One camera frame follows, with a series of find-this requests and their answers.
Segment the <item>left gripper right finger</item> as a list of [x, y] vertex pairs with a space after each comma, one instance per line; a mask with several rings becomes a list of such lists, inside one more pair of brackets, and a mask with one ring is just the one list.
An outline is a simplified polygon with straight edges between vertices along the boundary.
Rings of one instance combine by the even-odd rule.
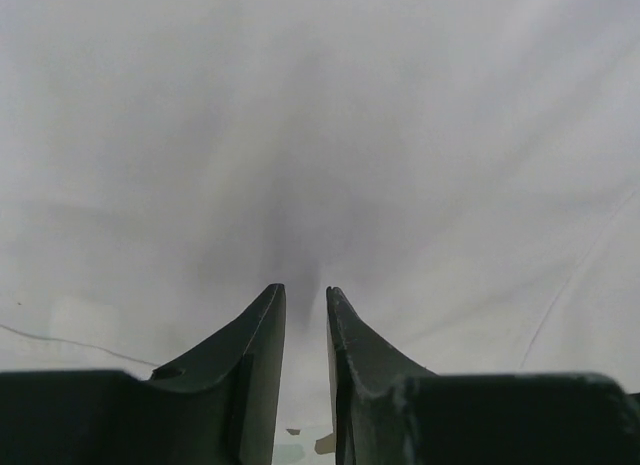
[[439, 375], [326, 292], [340, 464], [635, 464], [639, 399], [594, 373]]

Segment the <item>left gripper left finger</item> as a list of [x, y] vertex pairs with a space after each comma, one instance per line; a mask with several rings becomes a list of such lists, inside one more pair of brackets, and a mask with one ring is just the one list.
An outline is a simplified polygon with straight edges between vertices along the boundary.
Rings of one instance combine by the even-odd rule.
[[267, 464], [286, 295], [268, 286], [236, 319], [137, 379], [119, 370], [5, 372], [5, 464]]

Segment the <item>white t shirt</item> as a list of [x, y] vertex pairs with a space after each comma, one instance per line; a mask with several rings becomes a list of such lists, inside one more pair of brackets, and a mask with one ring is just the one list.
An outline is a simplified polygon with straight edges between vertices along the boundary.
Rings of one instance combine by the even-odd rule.
[[329, 286], [439, 373], [639, 387], [639, 0], [1, 0], [1, 366], [144, 376]]

